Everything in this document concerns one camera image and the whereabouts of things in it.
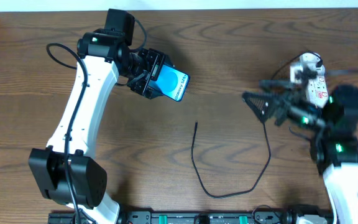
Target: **wood grain surface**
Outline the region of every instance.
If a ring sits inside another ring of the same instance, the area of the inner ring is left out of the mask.
[[[358,68],[358,9],[136,11],[147,47],[171,56],[191,81],[182,102],[147,100],[115,87],[101,122],[96,161],[108,173],[117,202],[154,210],[252,210],[308,203],[329,208],[308,142],[290,123],[267,123],[272,160],[256,189],[222,200],[200,187],[195,161],[213,194],[249,189],[267,159],[262,125],[242,102],[284,62],[303,50],[319,53],[327,69]],[[85,32],[103,27],[106,12],[0,13],[0,223],[46,223],[53,210],[42,198],[27,159],[44,148],[63,114],[75,72],[49,59],[50,42],[75,48]],[[135,29],[134,45],[143,36]],[[54,54],[66,63],[66,53]],[[328,79],[358,86],[358,76]]]

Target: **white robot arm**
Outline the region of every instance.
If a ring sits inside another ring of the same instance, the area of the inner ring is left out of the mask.
[[[97,223],[116,223],[119,215],[119,204],[105,192],[107,173],[94,161],[104,107],[118,76],[127,77],[126,86],[146,98],[165,95],[175,101],[183,98],[190,79],[158,50],[146,50],[144,44],[129,50],[135,21],[126,11],[110,9],[104,29],[86,33],[77,54],[61,44],[47,45],[51,58],[66,67],[74,68],[53,57],[49,47],[62,47],[76,57],[76,79],[46,150],[33,149],[29,165],[45,198],[78,207]]]
[[[323,179],[334,212],[334,224],[336,219],[341,224],[358,223],[358,163],[331,165],[323,172]]]
[[[83,62],[88,71],[88,87],[73,123],[69,153],[74,154],[77,149],[81,149],[84,156],[94,159],[96,137],[98,135],[104,107],[106,106],[112,88],[117,83],[119,73],[114,62],[105,62],[102,57],[86,56]],[[64,152],[64,135],[81,92],[84,80],[83,75],[84,73],[80,65],[77,65],[73,90],[62,120],[47,143],[47,147],[53,146],[52,150],[55,152]],[[73,208],[72,203],[69,203],[67,206]],[[88,209],[83,205],[79,205],[79,207],[98,223],[115,224],[117,222],[119,204],[113,201],[106,192],[97,207],[93,209]]]

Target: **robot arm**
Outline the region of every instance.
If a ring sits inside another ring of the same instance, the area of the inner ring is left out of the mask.
[[[323,179],[339,222],[358,223],[358,163],[331,165],[323,172]]]
[[[310,155],[323,176],[334,213],[334,224],[358,223],[358,141],[354,136],[358,122],[358,89],[352,85],[340,85],[325,100],[313,98],[321,87],[325,68],[316,66],[319,58],[290,67],[291,81],[261,80],[265,93],[243,94],[243,100],[261,122],[276,117],[280,126],[289,119],[304,129],[314,131],[310,141]],[[281,88],[275,93],[273,88]],[[296,223],[305,222],[305,217],[295,217]]]
[[[77,149],[81,149],[83,156],[94,159],[96,137],[104,107],[112,88],[117,83],[119,73],[114,62],[105,62],[102,57],[86,56],[83,62],[88,72],[88,87],[73,124],[69,153],[74,154]],[[54,152],[64,152],[65,138],[62,136],[66,133],[68,122],[80,95],[83,79],[83,71],[77,65],[73,90],[62,120],[47,143],[47,147],[53,146],[52,150]],[[72,203],[69,203],[67,206],[73,208]],[[98,223],[115,224],[117,222],[119,204],[113,201],[106,192],[103,193],[103,199],[98,206],[92,209],[86,208],[84,205],[79,205],[79,207]]]
[[[175,101],[183,98],[190,79],[175,70],[168,55],[158,50],[141,48],[137,54],[129,50],[134,21],[125,11],[110,9],[104,29],[86,33],[78,41],[77,54],[87,72],[77,65],[73,90],[57,129],[46,150],[33,149],[29,157],[30,169],[44,198],[73,207],[74,192],[78,207],[97,223],[115,224],[120,210],[106,193],[106,171],[94,161],[104,107],[118,76],[127,77],[126,85],[146,98],[165,95]],[[71,127],[68,173],[66,134],[83,89],[84,74],[88,74],[88,81]],[[71,176],[73,190],[66,174]]]

